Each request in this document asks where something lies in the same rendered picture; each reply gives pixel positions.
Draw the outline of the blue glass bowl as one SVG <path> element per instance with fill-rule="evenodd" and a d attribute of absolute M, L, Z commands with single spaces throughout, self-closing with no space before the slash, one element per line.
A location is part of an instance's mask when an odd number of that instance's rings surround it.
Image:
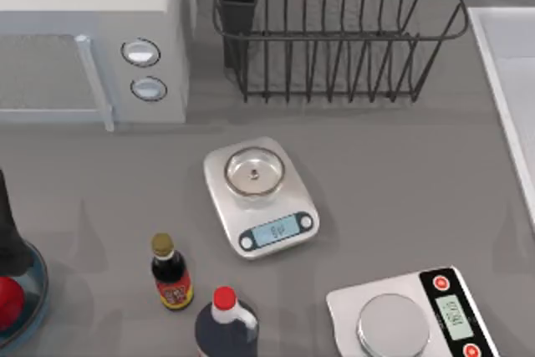
<path fill-rule="evenodd" d="M 49 306 L 49 271 L 42 253 L 28 240 L 25 245 L 33 257 L 33 265 L 14 280 L 24 291 L 22 313 L 8 329 L 0 331 L 0 354 L 8 355 L 26 344 L 40 329 Z"/>

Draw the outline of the pale microwave oven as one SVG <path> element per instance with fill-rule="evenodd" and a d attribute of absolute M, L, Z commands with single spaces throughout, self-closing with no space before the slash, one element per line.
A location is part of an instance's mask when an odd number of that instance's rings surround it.
<path fill-rule="evenodd" d="M 196 0 L 0 0 L 0 123 L 185 122 L 196 13 Z M 158 46 L 157 64 L 123 59 L 136 38 Z M 147 76 L 164 99 L 130 92 Z"/>

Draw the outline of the round microwave knob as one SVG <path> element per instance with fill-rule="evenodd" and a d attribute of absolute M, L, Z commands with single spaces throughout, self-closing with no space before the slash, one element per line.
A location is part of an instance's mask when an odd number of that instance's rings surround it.
<path fill-rule="evenodd" d="M 153 66 L 161 58 L 161 51 L 158 46 L 146 38 L 136 38 L 122 43 L 120 52 L 127 63 L 139 68 Z"/>
<path fill-rule="evenodd" d="M 158 102 L 167 96 L 167 86 L 160 79 L 147 76 L 132 80 L 130 92 L 137 98 L 145 102 Z"/>

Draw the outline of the silver kitchen scale with bowl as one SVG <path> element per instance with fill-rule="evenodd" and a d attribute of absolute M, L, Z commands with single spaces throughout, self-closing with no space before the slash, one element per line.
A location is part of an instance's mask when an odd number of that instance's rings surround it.
<path fill-rule="evenodd" d="M 253 260 L 312 239 L 320 219 L 288 153 L 264 136 L 210 152 L 205 183 L 229 244 Z"/>

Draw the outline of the silver and black kitchen scale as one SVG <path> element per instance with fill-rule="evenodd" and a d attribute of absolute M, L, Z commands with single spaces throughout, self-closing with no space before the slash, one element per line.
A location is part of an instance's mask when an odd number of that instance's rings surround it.
<path fill-rule="evenodd" d="M 326 303 L 341 357 L 502 357 L 454 266 L 336 289 Z"/>

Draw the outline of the large dark red-capped bottle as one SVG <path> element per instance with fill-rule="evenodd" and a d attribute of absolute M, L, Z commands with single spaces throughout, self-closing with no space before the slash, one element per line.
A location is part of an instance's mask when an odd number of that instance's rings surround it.
<path fill-rule="evenodd" d="M 196 357 L 258 357 L 259 331 L 252 307 L 220 286 L 196 317 Z"/>

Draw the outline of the small dark sauce bottle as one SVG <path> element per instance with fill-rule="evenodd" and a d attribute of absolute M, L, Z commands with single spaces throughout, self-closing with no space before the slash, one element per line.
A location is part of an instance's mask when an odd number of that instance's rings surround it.
<path fill-rule="evenodd" d="M 193 282 L 183 255 L 175 248 L 171 236 L 156 233 L 151 239 L 151 272 L 160 301 L 169 310 L 182 310 L 194 298 Z"/>

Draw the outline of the red apple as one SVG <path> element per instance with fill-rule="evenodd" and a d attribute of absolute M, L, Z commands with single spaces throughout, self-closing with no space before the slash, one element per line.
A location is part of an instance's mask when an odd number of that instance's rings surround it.
<path fill-rule="evenodd" d="M 0 277 L 0 331 L 7 330 L 18 320 L 24 300 L 23 287 L 17 281 Z"/>

